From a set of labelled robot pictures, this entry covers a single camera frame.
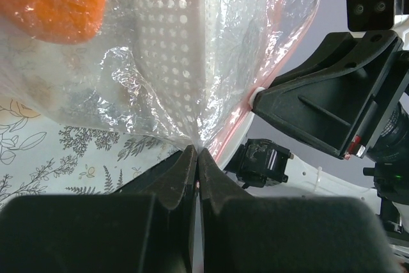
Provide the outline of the clear zip top bag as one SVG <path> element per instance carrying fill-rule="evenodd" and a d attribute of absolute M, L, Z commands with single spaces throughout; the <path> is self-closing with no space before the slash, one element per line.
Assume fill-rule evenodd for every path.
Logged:
<path fill-rule="evenodd" d="M 1 93 L 58 122 L 231 156 L 320 0 L 1 0 Z"/>

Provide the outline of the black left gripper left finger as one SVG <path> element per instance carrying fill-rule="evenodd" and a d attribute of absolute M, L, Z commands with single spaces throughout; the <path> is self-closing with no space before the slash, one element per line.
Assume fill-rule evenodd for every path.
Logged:
<path fill-rule="evenodd" d="M 191 272 L 197 152 L 106 195 L 21 196 L 1 210 L 2 272 Z"/>

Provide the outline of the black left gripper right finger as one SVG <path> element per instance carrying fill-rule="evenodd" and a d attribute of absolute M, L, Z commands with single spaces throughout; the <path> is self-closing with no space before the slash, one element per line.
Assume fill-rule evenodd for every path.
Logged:
<path fill-rule="evenodd" d="M 205 272 L 400 272 L 379 219 L 345 197 L 257 198 L 197 158 Z"/>

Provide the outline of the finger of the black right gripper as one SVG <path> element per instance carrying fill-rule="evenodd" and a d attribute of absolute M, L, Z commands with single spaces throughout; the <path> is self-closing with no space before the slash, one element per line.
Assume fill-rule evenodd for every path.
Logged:
<path fill-rule="evenodd" d="M 338 159 L 374 148 L 403 94 L 403 41 L 392 30 L 329 33 L 254 99 L 254 113 Z"/>

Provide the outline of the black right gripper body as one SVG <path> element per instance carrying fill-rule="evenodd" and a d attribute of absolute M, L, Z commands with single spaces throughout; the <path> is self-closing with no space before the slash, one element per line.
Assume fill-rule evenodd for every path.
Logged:
<path fill-rule="evenodd" d="M 408 160 L 408 113 L 399 102 L 408 94 L 408 51 L 381 55 L 346 80 L 346 110 L 353 118 L 346 156 L 386 165 Z"/>

